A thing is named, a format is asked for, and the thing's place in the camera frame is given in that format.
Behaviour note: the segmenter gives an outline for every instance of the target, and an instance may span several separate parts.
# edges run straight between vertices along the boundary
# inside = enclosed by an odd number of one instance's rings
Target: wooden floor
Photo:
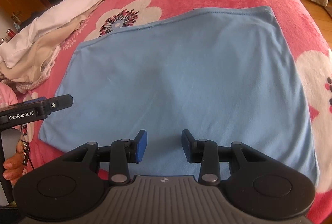
[[[310,0],[300,0],[315,20],[320,32],[332,48],[332,19],[322,6]]]

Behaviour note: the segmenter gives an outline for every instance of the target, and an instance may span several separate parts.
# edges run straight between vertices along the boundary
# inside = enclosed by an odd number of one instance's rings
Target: white cloth
[[[0,45],[0,63],[4,61],[7,67],[14,67],[37,39],[67,24],[99,1],[101,0],[64,0],[48,9],[8,43]]]

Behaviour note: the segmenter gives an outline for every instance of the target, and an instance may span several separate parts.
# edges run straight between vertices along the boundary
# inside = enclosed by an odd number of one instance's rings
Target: pile of clothes
[[[0,81],[25,93],[50,76],[62,43],[104,0],[64,0],[0,45]]]

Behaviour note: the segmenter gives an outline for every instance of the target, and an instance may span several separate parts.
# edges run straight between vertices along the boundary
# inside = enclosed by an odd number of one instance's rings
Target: pink bedspread
[[[201,7],[247,8],[270,6],[283,30],[308,99],[320,168],[317,195],[309,219],[320,223],[332,212],[332,67],[328,45],[299,0],[106,0],[62,45],[51,76],[25,99],[53,97],[77,45],[118,26],[166,19]],[[61,155],[38,139],[41,122],[28,126],[31,159],[40,166]]]

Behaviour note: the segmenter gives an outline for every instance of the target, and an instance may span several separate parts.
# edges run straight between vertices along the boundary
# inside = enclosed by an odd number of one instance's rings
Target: cable
[[[23,149],[23,151],[25,152],[25,154],[26,154],[27,157],[28,157],[28,160],[29,160],[29,162],[30,162],[31,168],[34,169],[34,166],[32,165],[32,161],[31,161],[31,159],[30,159],[30,157],[29,157],[29,154],[25,151],[25,149]]]

